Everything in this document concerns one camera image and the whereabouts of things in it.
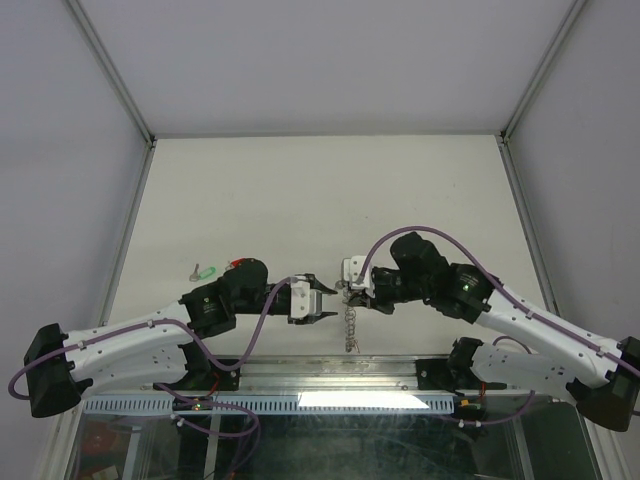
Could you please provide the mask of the metal disc with keyrings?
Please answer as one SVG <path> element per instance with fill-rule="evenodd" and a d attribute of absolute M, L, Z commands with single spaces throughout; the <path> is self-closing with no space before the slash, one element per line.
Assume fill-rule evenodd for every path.
<path fill-rule="evenodd" d="M 346 287 L 342 289 L 342 294 L 345 323 L 345 351 L 347 353 L 360 353 L 360 347 L 356 338 L 357 314 L 355 309 L 349 304 L 350 292 Z"/>

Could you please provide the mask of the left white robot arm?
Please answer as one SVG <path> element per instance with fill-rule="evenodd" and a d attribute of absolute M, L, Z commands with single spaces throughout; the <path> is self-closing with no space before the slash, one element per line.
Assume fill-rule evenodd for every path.
<path fill-rule="evenodd" d="M 204 352 L 205 340 L 235 329 L 238 316 L 313 324 L 329 316 L 322 302 L 334 293 L 311 273 L 271 283 L 262 261 L 240 259 L 216 280 L 147 316 L 86 330 L 41 327 L 24 355 L 20 375 L 28 392 L 22 398 L 33 417 L 47 418 L 105 392 L 145 384 L 201 387 L 212 369 L 228 368 Z"/>

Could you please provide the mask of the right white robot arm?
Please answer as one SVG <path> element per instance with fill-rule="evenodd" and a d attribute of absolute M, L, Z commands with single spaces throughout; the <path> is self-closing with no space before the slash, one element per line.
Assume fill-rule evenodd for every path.
<path fill-rule="evenodd" d="M 420 301 L 441 315 L 493 330 L 527 346 L 510 353 L 461 337 L 447 359 L 452 388 L 500 383 L 542 393 L 574 406 L 592 423 L 628 430 L 639 397 L 639 341 L 615 340 L 537 307 L 490 274 L 477 259 L 449 262 L 418 230 L 388 235 L 393 269 L 372 256 L 345 258 L 348 304 L 391 315 Z"/>

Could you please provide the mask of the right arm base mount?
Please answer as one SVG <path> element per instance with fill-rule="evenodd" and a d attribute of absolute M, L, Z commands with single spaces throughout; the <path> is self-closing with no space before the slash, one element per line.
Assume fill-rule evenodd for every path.
<path fill-rule="evenodd" d="M 417 359 L 414 365 L 417 387 L 421 391 L 441 390 L 460 394 L 463 390 L 473 388 L 472 383 L 451 372 L 444 358 Z"/>

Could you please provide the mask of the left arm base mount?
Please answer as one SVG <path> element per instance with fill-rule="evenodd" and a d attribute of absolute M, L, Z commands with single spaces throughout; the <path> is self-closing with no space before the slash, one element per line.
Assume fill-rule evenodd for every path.
<path fill-rule="evenodd" d="M 240 387 L 241 370 L 223 370 L 208 359 L 198 365 L 189 365 L 187 374 L 176 388 L 184 391 L 231 392 Z"/>

